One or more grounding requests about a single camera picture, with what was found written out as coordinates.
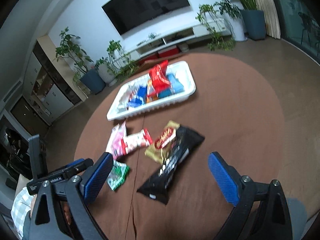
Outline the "person's left hand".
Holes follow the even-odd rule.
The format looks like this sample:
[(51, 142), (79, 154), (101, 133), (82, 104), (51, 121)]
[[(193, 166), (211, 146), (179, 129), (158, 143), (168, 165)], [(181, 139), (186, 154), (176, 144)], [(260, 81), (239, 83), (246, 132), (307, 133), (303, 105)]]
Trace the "person's left hand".
[[(32, 217), (32, 215), (33, 215), (33, 209), (34, 209), (34, 205), (35, 205), (35, 202), (36, 202), (36, 198), (37, 198), (37, 195), (35, 195), (35, 196), (33, 197), (33, 200), (31, 201), (30, 217)], [(67, 223), (68, 223), (68, 225), (71, 225), (72, 215), (71, 215), (71, 212), (70, 212), (69, 205), (67, 204), (67, 202), (61, 202), (61, 205), (62, 205), (62, 207), (63, 207), (63, 210), (64, 210), (64, 214), (65, 214), (65, 218), (66, 218), (66, 220), (67, 220)]]

